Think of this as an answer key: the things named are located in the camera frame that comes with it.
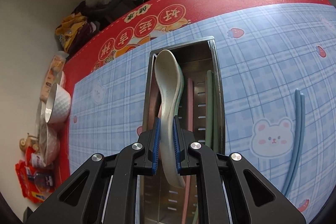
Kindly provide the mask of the red festive table mat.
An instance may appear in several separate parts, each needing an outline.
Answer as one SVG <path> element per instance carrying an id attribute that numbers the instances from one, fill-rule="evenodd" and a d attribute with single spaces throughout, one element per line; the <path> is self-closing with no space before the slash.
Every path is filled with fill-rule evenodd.
<path id="1" fill-rule="evenodd" d="M 94 36 L 66 63 L 66 90 L 129 51 L 188 25 L 254 7 L 309 3 L 332 6 L 328 0 L 151 0 L 128 12 Z M 73 172 L 69 160 L 70 130 L 62 137 L 58 182 Z"/>

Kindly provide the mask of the blue plaid bear mat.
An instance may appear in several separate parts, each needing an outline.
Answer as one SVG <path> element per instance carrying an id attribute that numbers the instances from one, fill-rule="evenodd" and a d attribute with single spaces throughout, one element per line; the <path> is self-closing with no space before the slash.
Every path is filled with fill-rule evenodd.
<path id="1" fill-rule="evenodd" d="M 292 3 L 219 15 L 154 39 L 75 85 L 70 170 L 137 140 L 152 50 L 215 38 L 224 92 L 226 153 L 239 152 L 282 189 L 305 95 L 305 137 L 289 200 L 312 221 L 335 187 L 335 8 Z"/>

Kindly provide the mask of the small wooden toy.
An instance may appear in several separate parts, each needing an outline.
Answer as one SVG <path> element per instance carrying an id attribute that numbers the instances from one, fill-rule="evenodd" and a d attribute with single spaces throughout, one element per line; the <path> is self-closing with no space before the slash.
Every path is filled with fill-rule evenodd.
<path id="1" fill-rule="evenodd" d="M 28 133 L 26 138 L 19 140 L 19 149 L 25 152 L 29 147 L 32 147 L 34 151 L 39 151 L 39 138 Z"/>

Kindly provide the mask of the yellow and maroon clothes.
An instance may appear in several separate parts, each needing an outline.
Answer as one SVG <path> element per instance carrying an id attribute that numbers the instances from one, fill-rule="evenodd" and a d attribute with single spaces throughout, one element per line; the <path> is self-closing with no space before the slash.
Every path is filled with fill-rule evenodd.
<path id="1" fill-rule="evenodd" d="M 56 40 L 65 53 L 75 54 L 90 41 L 100 28 L 99 22 L 92 22 L 80 12 L 63 18 L 55 30 Z"/>

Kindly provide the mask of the snack packet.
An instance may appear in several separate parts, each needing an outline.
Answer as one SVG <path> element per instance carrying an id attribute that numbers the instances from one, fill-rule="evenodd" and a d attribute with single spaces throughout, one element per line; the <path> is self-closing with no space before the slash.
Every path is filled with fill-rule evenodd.
<path id="1" fill-rule="evenodd" d="M 50 89 L 53 83 L 56 81 L 58 74 L 62 74 L 68 56 L 68 53 L 65 53 L 64 51 L 58 51 L 52 58 L 41 87 L 39 99 L 42 102 L 47 102 Z"/>

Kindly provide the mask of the glass bowl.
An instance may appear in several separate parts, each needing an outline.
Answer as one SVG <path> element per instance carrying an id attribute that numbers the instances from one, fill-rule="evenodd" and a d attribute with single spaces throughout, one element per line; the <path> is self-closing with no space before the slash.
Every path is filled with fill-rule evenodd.
<path id="1" fill-rule="evenodd" d="M 59 154 L 60 143 L 57 132 L 44 123 L 39 133 L 39 151 L 43 166 L 49 166 Z"/>

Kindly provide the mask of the white textured bowl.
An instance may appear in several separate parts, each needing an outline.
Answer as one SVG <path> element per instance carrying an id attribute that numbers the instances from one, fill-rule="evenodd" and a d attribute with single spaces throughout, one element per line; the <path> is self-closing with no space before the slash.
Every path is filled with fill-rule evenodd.
<path id="1" fill-rule="evenodd" d="M 54 83 L 46 102 L 45 121 L 49 124 L 66 121 L 71 109 L 71 95 L 59 84 Z"/>

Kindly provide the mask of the blue chopstick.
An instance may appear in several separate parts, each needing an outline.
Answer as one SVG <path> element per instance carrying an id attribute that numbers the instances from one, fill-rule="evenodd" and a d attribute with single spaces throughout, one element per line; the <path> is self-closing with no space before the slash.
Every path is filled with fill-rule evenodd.
<path id="1" fill-rule="evenodd" d="M 293 173 L 293 176 L 291 178 L 291 182 L 290 182 L 290 186 L 289 186 L 289 192 L 286 195 L 286 197 L 289 196 L 289 193 L 291 191 L 292 185 L 293 185 L 294 180 L 295 180 L 295 176 L 297 174 L 298 165 L 299 165 L 299 161 L 301 159 L 301 154 L 302 154 L 303 141 L 304 141 L 304 137 L 305 137 L 305 120 L 306 120 L 305 115 L 306 115 L 306 109 L 305 109 L 305 95 L 302 92 L 301 92 L 301 108 L 302 108 L 301 135 L 300 135 L 300 140 L 299 140 L 299 148 L 298 148 L 297 161 L 295 163 L 294 173 Z"/>
<path id="2" fill-rule="evenodd" d="M 284 185 L 282 186 L 282 190 L 281 190 L 284 196 L 286 196 L 289 192 L 291 178 L 293 176 L 295 163 L 297 161 L 299 140 L 300 140 L 300 135 L 301 135 L 302 108 L 301 108 L 301 91 L 299 89 L 295 90 L 294 99 L 295 99 L 294 141 L 293 141 L 293 150 L 291 154 L 289 169 L 288 169 L 285 181 L 284 181 Z"/>

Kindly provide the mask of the green spoon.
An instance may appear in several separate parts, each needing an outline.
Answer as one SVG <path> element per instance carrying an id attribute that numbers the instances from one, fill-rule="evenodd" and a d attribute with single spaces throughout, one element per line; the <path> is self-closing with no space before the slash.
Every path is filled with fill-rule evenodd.
<path id="1" fill-rule="evenodd" d="M 183 73 L 182 73 L 182 70 L 181 70 L 180 66 L 179 66 L 179 75 L 180 75 L 181 81 L 180 81 L 180 85 L 179 85 L 179 93 L 178 93 L 177 101 L 176 101 L 176 104 L 175 104 L 174 116 L 178 115 L 179 104 L 180 104 L 181 97 L 182 97 L 182 94 L 183 94 L 183 89 L 184 89 L 184 77 L 183 77 Z"/>

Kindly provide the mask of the steel utensil tray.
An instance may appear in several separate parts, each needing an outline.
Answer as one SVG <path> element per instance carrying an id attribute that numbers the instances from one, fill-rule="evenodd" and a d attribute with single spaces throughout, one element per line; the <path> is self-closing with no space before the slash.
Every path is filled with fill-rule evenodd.
<path id="1" fill-rule="evenodd" d="M 179 64 L 184 89 L 178 107 L 181 128 L 201 144 L 225 153 L 223 89 L 214 37 L 167 48 Z M 184 178 L 185 188 L 171 186 L 158 166 L 156 175 L 139 179 L 140 223 L 193 223 L 197 211 L 197 179 Z"/>

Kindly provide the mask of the pink spoon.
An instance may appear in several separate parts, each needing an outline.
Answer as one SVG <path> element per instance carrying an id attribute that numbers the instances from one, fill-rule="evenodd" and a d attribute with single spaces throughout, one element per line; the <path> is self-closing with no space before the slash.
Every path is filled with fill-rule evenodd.
<path id="1" fill-rule="evenodd" d="M 158 117 L 159 119 L 161 119 L 161 116 L 162 116 L 162 104 L 160 104 L 160 107 L 159 107 L 159 111 L 158 111 L 158 115 L 157 115 L 157 117 Z"/>

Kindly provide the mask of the beige spoon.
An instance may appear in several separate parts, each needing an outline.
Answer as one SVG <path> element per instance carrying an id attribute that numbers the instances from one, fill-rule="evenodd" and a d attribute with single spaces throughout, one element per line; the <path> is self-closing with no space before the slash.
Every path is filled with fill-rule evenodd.
<path id="1" fill-rule="evenodd" d="M 169 50 L 162 50 L 154 63 L 155 79 L 161 95 L 162 116 L 160 126 L 160 153 L 167 182 L 176 188 L 184 188 L 185 180 L 177 172 L 174 144 L 174 109 L 179 93 L 179 64 Z"/>

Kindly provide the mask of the green chopstick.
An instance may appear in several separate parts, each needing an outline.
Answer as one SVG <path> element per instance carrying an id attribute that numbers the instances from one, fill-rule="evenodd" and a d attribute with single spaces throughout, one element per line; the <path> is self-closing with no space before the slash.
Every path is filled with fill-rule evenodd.
<path id="1" fill-rule="evenodd" d="M 219 132 L 218 132 L 218 108 L 217 108 L 217 88 L 215 85 L 215 73 L 213 73 L 213 151 L 219 152 Z"/>
<path id="2" fill-rule="evenodd" d="M 207 71 L 205 145 L 211 147 L 213 139 L 213 72 Z"/>

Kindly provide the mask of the pink chopstick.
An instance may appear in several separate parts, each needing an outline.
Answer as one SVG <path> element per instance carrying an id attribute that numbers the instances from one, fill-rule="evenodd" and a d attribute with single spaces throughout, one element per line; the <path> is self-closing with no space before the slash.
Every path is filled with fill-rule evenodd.
<path id="1" fill-rule="evenodd" d="M 187 129 L 189 131 L 193 130 L 193 106 L 194 106 L 194 84 L 192 79 L 187 79 Z M 183 202 L 183 211 L 181 224 L 186 223 L 187 209 L 189 204 L 189 194 L 191 185 L 191 176 L 185 176 L 185 196 Z"/>

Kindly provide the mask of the red snack bags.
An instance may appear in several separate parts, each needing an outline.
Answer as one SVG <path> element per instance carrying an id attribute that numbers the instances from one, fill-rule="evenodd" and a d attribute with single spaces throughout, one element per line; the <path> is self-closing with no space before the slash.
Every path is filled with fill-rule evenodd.
<path id="1" fill-rule="evenodd" d="M 22 195 L 33 203 L 42 203 L 55 190 L 54 172 L 41 168 L 42 159 L 33 147 L 25 151 L 25 159 L 15 165 Z"/>

